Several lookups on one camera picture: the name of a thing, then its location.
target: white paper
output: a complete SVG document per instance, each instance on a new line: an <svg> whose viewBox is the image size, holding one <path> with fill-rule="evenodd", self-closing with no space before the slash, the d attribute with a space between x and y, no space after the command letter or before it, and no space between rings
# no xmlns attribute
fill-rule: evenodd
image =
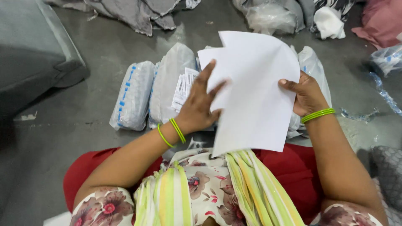
<svg viewBox="0 0 402 226"><path fill-rule="evenodd" d="M272 36L232 31L219 35L225 48L199 51L202 69L211 59L217 60L208 88L228 75L232 79L213 102L214 107L225 109L213 156L244 148L282 152L295 93L280 88L278 81L299 82L295 54Z"/></svg>
<svg viewBox="0 0 402 226"><path fill-rule="evenodd" d="M176 90L172 100L172 108L179 112L184 102L186 102L186 78L181 74L177 81Z"/></svg>
<svg viewBox="0 0 402 226"><path fill-rule="evenodd" d="M190 95L191 86L193 85L195 78L198 77L200 72L191 68L185 68L185 73L186 73L186 98L188 98Z"/></svg>
<svg viewBox="0 0 402 226"><path fill-rule="evenodd" d="M71 222L71 213L65 212L55 217L49 218L43 222L43 226L69 226Z"/></svg>

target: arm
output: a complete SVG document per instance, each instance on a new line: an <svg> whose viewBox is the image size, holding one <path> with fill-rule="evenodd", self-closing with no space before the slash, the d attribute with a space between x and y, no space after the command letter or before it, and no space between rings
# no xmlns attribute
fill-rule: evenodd
<svg viewBox="0 0 402 226"><path fill-rule="evenodd" d="M328 108L314 78L301 73L299 83L280 81L283 88L296 92L293 111L306 116ZM306 122L317 161L317 170L326 199L324 211L335 203L349 204L357 211L376 217L384 226L387 216L369 173L349 145L335 115Z"/></svg>
<svg viewBox="0 0 402 226"><path fill-rule="evenodd" d="M206 91L207 82L214 67L215 61L213 60L200 73L194 81L186 103L175 118L183 135L203 130L219 118L220 110L210 113L209 109L215 95L225 82L209 93ZM173 145L179 141L179 136L170 122L162 125L160 131L170 144ZM100 164L82 184L74 200L74 208L100 187L129 188L134 186L148 167L169 148L157 129L120 148Z"/></svg>

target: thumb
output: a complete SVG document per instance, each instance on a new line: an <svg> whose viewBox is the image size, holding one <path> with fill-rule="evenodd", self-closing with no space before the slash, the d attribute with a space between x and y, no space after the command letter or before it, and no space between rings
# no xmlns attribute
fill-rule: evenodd
<svg viewBox="0 0 402 226"><path fill-rule="evenodd" d="M218 121L219 117L221 116L221 113L222 113L222 108L214 110L209 116L209 119L208 119L209 124L212 124L215 121Z"/></svg>
<svg viewBox="0 0 402 226"><path fill-rule="evenodd" d="M286 90L290 90L292 92L299 92L301 89L301 85L299 83L288 81L286 79L280 79L278 84Z"/></svg>

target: hand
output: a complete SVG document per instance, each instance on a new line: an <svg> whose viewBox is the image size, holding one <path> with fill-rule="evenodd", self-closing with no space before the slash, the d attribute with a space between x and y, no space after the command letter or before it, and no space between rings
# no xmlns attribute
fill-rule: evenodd
<svg viewBox="0 0 402 226"><path fill-rule="evenodd" d="M293 112L298 116L303 117L329 108L317 81L303 71L300 71L299 83L281 79L278 84L296 93Z"/></svg>
<svg viewBox="0 0 402 226"><path fill-rule="evenodd" d="M216 94L226 84L226 81L221 82L207 93L208 79L215 64L216 61L212 60L194 80L190 95L175 118L178 127L184 135L203 130L219 119L222 109L211 113L210 108Z"/></svg>

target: green bangle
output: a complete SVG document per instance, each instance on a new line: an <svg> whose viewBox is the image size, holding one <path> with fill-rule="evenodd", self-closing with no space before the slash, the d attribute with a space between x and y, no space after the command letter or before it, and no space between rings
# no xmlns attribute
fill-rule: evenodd
<svg viewBox="0 0 402 226"><path fill-rule="evenodd" d="M178 127L178 125L176 124L176 121L174 120L174 118L169 119L170 123L173 125L174 129L176 130L178 136L180 137L181 142L184 144L186 143L186 139L184 138L183 133L181 132L180 128Z"/></svg>
<svg viewBox="0 0 402 226"><path fill-rule="evenodd" d="M160 125L160 123L158 124L158 131L159 131L159 134L160 134L160 136L162 137L163 141L165 141L165 143L166 143L167 145L169 145L169 147L174 148L174 146L171 145L171 144L165 139L165 137L162 135L162 132L160 131L159 125Z"/></svg>
<svg viewBox="0 0 402 226"><path fill-rule="evenodd" d="M301 123L304 124L304 123L306 123L307 121L309 121L311 119L315 119L315 118L318 118L320 116L329 115L329 114L333 114L333 113L335 113L335 110L333 108L327 108L327 109L324 109L324 110L321 110L321 111L317 111L317 112L314 112L314 113L311 113L309 115L304 116L301 119Z"/></svg>

